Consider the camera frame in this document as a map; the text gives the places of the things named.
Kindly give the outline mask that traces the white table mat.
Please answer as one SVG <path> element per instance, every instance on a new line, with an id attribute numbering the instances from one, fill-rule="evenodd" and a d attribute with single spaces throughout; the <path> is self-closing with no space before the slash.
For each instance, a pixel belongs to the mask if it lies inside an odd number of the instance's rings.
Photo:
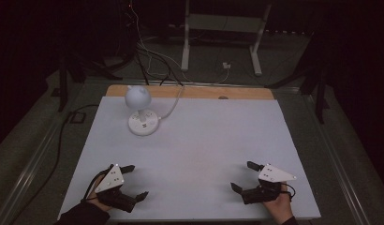
<path id="1" fill-rule="evenodd" d="M 244 204 L 231 183 L 244 189 L 258 184 L 246 163 L 271 164 L 297 177 L 291 205 L 297 218 L 320 212 L 275 100 L 159 97 L 152 109 L 165 114 L 146 137 L 129 131 L 130 110 L 122 97 L 102 98 L 73 174 L 62 209 L 83 197 L 88 184 L 111 164 L 134 165 L 122 191 L 148 191 L 131 213 L 114 210 L 113 221 L 265 219 L 265 208 Z"/>

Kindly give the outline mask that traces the grey metal stand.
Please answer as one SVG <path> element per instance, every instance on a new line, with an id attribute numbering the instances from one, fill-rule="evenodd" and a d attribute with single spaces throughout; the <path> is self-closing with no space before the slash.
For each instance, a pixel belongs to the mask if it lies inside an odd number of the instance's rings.
<path id="1" fill-rule="evenodd" d="M 249 47 L 254 74 L 262 75 L 260 61 L 258 59 L 258 47 L 263 37 L 266 23 L 271 12 L 272 5 L 266 4 L 259 18 L 197 14 L 190 12 L 190 0 L 185 0 L 185 32 L 184 47 L 181 60 L 181 71 L 187 72 L 189 67 L 189 33 L 190 30 L 226 31 L 240 33 L 254 33 L 257 35 L 255 42 Z"/>

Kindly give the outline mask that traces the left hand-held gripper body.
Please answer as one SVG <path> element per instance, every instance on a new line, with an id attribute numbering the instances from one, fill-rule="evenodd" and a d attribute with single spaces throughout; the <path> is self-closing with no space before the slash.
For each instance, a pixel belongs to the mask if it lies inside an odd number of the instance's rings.
<path id="1" fill-rule="evenodd" d="M 137 202 L 120 190 L 124 182 L 125 179 L 120 171 L 120 166 L 118 164 L 110 165 L 100 184 L 96 187 L 96 195 L 101 203 L 131 213 Z"/>

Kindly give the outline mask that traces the person's left hand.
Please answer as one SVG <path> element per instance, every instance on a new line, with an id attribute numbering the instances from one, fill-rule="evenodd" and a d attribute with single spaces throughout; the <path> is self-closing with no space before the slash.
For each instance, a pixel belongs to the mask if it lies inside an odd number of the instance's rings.
<path id="1" fill-rule="evenodd" d="M 88 197 L 87 197 L 87 202 L 90 203 L 90 204 L 93 204 L 95 205 L 96 207 L 98 207 L 100 210 L 104 211 L 104 212 L 108 212 L 111 210 L 111 207 L 100 202 L 99 199 L 97 198 L 97 195 L 96 195 L 96 187 L 100 184 L 101 180 L 103 179 L 103 175 L 100 175 L 96 180 L 95 180 L 95 183 L 94 183 L 94 186 L 92 187 L 92 190 L 90 191 Z"/>

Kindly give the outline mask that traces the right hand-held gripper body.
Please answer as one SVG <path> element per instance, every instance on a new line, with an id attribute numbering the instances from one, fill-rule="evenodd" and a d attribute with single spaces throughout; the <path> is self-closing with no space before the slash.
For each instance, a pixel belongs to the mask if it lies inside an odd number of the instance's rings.
<path id="1" fill-rule="evenodd" d="M 281 185 L 284 182 L 296 180 L 293 174 L 285 172 L 271 164 L 263 165 L 258 172 L 258 186 L 243 190 L 241 194 L 244 204 L 264 203 L 275 200 L 281 193 Z"/>

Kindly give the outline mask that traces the person's right hand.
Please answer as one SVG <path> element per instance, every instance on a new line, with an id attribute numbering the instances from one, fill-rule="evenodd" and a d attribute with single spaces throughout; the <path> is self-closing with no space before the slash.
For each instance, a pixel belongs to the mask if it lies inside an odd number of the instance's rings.
<path id="1" fill-rule="evenodd" d="M 291 218 L 294 218 L 286 182 L 281 185 L 281 193 L 279 196 L 273 201 L 264 202 L 263 205 L 277 225 L 283 225 Z"/>

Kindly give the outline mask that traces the black square floor plate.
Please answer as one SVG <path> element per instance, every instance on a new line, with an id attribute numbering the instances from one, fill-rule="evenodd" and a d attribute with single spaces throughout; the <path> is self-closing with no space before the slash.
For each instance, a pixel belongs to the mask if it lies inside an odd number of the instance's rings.
<path id="1" fill-rule="evenodd" d="M 83 124 L 85 121 L 86 113 L 85 112 L 73 112 L 70 116 L 70 124 Z"/>

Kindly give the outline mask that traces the white round desk lamp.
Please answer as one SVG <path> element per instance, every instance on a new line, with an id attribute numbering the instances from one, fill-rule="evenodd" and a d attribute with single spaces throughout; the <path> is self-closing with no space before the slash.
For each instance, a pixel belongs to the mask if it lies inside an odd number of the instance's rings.
<path id="1" fill-rule="evenodd" d="M 127 87 L 125 102 L 132 111 L 128 118 L 130 131 L 137 136 L 153 134 L 159 127 L 157 114 L 149 109 L 152 97 L 148 89 L 141 85 Z"/>

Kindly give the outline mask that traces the black tripod stand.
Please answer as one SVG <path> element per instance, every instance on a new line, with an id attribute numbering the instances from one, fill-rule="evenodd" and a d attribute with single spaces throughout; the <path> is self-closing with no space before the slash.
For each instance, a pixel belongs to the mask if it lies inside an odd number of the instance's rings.
<path id="1" fill-rule="evenodd" d="M 311 95 L 316 90 L 315 101 L 315 116 L 320 124 L 324 123 L 323 110 L 325 108 L 325 90 L 326 90 L 326 77 L 329 70 L 329 63 L 319 62 L 314 65 L 303 68 L 300 71 L 293 72 L 286 78 L 266 84 L 265 88 L 277 89 L 281 86 L 291 83 L 301 77 L 304 77 L 303 83 L 299 87 L 299 91 L 303 96 Z"/>
<path id="2" fill-rule="evenodd" d="M 58 112 L 62 112 L 68 102 L 68 77 L 74 83 L 83 83 L 86 80 L 84 69 L 87 68 L 108 80 L 120 81 L 121 78 L 113 75 L 112 72 L 124 67 L 131 58 L 122 56 L 121 59 L 120 63 L 105 67 L 87 59 L 76 51 L 63 48 L 59 52 L 59 87 L 56 89 L 57 95 L 60 98 Z"/>

